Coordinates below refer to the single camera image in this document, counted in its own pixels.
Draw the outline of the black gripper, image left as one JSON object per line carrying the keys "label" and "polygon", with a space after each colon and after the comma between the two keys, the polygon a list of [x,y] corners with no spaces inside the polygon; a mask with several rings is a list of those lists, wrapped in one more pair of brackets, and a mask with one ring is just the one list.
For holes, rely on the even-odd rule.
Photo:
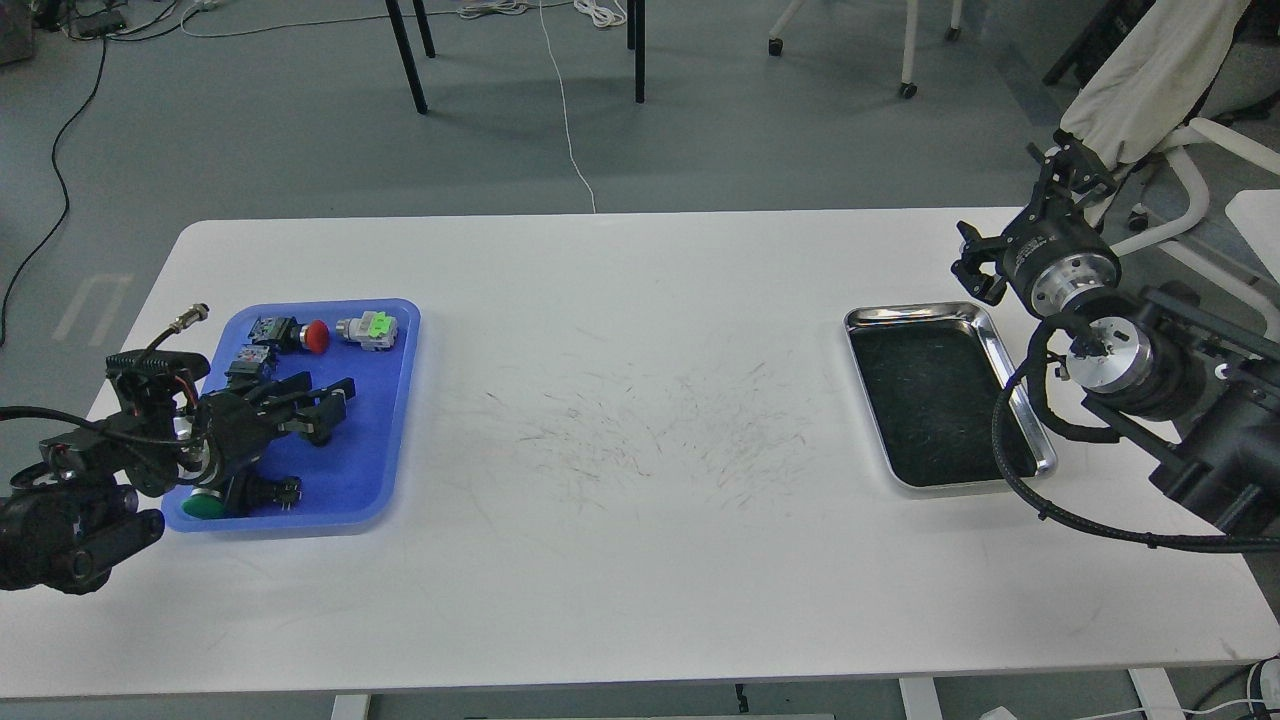
{"label": "black gripper, image left", "polygon": [[[186,473],[186,484],[207,489],[246,486],[253,464],[274,439],[288,434],[302,437],[312,423],[328,425],[334,433],[346,419],[347,402],[356,396],[351,377],[314,387],[311,373],[300,372],[262,386],[262,404],[251,404],[224,389],[200,397],[193,433],[202,437],[198,442],[202,452],[198,466]],[[305,400],[316,402],[298,406]],[[285,415],[283,404],[298,407]]]}

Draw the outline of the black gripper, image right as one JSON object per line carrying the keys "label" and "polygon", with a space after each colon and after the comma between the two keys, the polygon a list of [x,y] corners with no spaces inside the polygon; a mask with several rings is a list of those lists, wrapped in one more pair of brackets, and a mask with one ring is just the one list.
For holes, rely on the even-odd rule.
{"label": "black gripper, image right", "polygon": [[1120,261],[1080,214],[1114,196],[1117,181],[1076,137],[1053,137],[1046,152],[1033,143],[1027,150],[1039,155],[1027,210],[992,237],[957,222],[963,242],[951,272],[973,299],[995,306],[1011,290],[1030,315],[1046,319],[1119,287]]}

